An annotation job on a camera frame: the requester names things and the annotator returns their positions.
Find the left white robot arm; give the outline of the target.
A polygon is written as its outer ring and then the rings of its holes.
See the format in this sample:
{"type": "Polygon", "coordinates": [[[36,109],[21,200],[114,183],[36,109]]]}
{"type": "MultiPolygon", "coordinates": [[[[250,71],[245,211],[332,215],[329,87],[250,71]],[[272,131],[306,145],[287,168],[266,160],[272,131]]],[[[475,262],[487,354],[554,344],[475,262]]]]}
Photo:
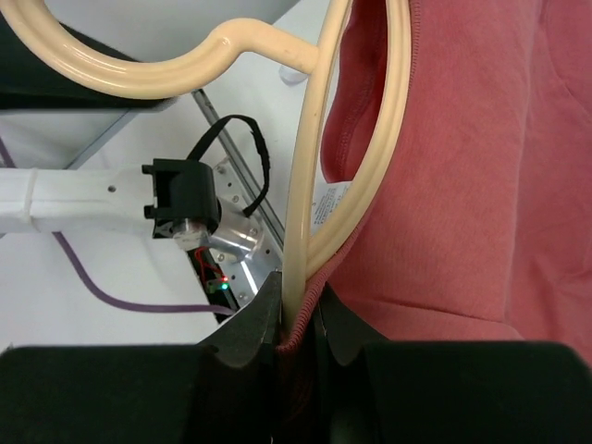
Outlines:
{"type": "Polygon", "coordinates": [[[233,118],[212,124],[184,159],[104,170],[4,169],[1,231],[100,228],[171,239],[186,252],[213,248],[241,259],[261,242],[253,213],[269,190],[270,159],[257,122],[238,116],[251,130],[265,183],[242,209],[217,197],[214,171],[202,158],[233,118]]]}

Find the peach plastic hanger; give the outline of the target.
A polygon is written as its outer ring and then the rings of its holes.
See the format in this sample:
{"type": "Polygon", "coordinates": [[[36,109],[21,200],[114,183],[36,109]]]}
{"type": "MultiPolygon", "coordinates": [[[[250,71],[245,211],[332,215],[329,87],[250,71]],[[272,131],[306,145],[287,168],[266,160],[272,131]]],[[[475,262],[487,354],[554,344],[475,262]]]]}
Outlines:
{"type": "Polygon", "coordinates": [[[90,89],[134,99],[189,93],[220,77],[245,52],[308,75],[294,147],[283,244],[282,323],[292,330],[305,283],[351,236],[367,212],[393,156],[405,111],[412,61],[411,13],[405,1],[386,4],[388,57],[376,126],[364,159],[327,222],[310,230],[315,169],[329,83],[352,5],[329,5],[317,44],[262,21],[236,18],[216,27],[189,53],[157,63],[121,61],[74,39],[42,1],[5,1],[1,11],[20,40],[47,66],[90,89]]]}

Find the red t shirt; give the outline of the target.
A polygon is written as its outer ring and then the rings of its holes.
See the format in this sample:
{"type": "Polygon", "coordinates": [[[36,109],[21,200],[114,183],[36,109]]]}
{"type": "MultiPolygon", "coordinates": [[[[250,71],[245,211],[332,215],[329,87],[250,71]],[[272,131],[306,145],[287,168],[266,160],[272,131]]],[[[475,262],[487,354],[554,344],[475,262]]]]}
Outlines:
{"type": "Polygon", "coordinates": [[[591,5],[412,1],[410,88],[373,204],[278,349],[293,419],[322,288],[389,339],[526,339],[591,357],[591,5]]]}

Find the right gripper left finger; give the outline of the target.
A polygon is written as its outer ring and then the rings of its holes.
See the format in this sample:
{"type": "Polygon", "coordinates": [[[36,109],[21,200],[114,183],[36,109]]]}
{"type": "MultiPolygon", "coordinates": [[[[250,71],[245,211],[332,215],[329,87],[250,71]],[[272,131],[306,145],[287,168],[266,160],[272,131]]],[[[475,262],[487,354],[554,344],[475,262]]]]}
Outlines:
{"type": "Polygon", "coordinates": [[[20,347],[1,356],[5,443],[268,443],[281,275],[190,345],[20,347]]]}

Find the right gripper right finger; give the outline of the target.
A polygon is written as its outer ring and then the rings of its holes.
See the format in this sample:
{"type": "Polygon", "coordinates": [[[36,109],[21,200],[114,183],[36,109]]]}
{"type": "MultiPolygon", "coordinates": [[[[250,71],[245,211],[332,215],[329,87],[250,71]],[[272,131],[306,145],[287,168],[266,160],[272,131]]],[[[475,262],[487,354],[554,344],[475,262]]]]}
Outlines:
{"type": "Polygon", "coordinates": [[[392,341],[331,288],[314,311],[328,443],[587,443],[591,371],[560,343],[392,341]]]}

